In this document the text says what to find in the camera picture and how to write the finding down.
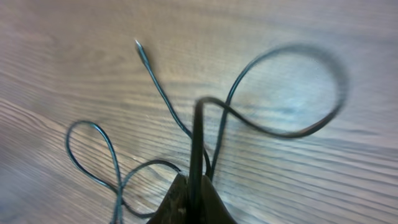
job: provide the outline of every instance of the metal probe tip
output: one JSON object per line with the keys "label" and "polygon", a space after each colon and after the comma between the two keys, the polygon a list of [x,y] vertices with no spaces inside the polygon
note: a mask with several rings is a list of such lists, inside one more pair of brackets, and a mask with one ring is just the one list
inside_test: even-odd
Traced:
{"label": "metal probe tip", "polygon": [[136,40],[136,45],[137,47],[142,48],[142,45],[138,42],[138,40]]}

